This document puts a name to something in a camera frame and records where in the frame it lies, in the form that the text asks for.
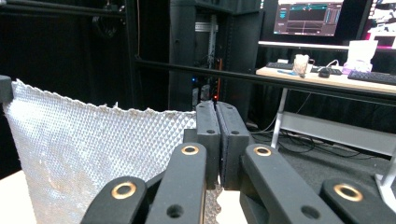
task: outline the monitor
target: monitor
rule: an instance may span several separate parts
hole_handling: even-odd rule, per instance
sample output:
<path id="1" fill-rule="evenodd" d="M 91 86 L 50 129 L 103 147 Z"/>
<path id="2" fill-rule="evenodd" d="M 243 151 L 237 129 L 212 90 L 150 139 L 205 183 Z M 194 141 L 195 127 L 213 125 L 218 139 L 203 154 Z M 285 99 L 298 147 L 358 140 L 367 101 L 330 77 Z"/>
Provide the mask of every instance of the monitor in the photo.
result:
<path id="1" fill-rule="evenodd" d="M 396 49 L 396 0 L 373 0 L 363 39 L 377 40 L 382 49 Z"/>
<path id="2" fill-rule="evenodd" d="M 373 0 L 264 0 L 261 41 L 348 46 Z"/>

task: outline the bubble wrap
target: bubble wrap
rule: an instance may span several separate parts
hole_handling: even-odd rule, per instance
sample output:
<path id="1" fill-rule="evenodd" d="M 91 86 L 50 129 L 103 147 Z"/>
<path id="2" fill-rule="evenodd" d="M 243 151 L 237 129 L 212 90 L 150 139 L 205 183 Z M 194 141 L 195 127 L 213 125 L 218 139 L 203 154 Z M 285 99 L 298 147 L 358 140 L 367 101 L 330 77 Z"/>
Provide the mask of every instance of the bubble wrap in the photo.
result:
<path id="1" fill-rule="evenodd" d="M 195 112 L 95 106 L 17 80 L 4 104 L 37 223 L 79 223 L 110 180 L 162 172 Z M 205 223 L 217 223 L 221 190 L 206 193 Z"/>

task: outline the keyboard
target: keyboard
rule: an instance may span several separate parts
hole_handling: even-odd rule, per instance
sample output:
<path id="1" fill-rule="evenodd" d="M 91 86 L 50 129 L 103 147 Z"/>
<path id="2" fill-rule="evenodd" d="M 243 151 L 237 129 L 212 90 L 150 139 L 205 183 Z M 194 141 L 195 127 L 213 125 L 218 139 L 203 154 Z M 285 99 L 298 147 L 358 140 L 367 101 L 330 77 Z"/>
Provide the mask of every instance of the keyboard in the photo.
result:
<path id="1" fill-rule="evenodd" d="M 269 68 L 276 68 L 276 69 L 284 69 L 284 70 L 293 70 L 293 64 L 292 63 L 268 63 L 265 65 L 266 67 Z M 311 69 L 311 73 L 319 73 L 319 68 L 320 67 L 313 67 Z M 333 69 L 333 68 L 326 68 L 329 72 L 330 75 L 343 75 L 343 73 L 339 69 Z"/>
<path id="2" fill-rule="evenodd" d="M 351 71 L 347 78 L 396 86 L 396 76 L 385 73 Z"/>

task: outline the desk foot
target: desk foot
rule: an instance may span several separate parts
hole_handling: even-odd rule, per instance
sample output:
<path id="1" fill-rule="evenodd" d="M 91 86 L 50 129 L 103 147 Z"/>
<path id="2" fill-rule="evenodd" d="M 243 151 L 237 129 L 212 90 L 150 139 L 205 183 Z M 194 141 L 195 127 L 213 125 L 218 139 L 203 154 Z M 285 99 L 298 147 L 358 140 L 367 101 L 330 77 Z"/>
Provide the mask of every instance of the desk foot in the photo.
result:
<path id="1" fill-rule="evenodd" d="M 375 175 L 375 182 L 378 186 L 379 193 L 385 204 L 396 213 L 396 199 L 392 189 L 389 186 L 381 185 L 382 175 Z"/>

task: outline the computer mouse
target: computer mouse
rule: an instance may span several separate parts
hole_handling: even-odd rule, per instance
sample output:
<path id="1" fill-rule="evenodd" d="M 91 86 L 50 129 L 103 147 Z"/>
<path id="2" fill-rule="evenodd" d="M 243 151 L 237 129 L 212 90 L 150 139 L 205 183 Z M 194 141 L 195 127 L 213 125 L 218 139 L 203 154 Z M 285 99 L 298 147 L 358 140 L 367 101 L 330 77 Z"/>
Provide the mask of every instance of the computer mouse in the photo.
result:
<path id="1" fill-rule="evenodd" d="M 319 77 L 329 77 L 330 76 L 329 69 L 327 69 L 327 68 L 320 69 L 318 76 Z"/>

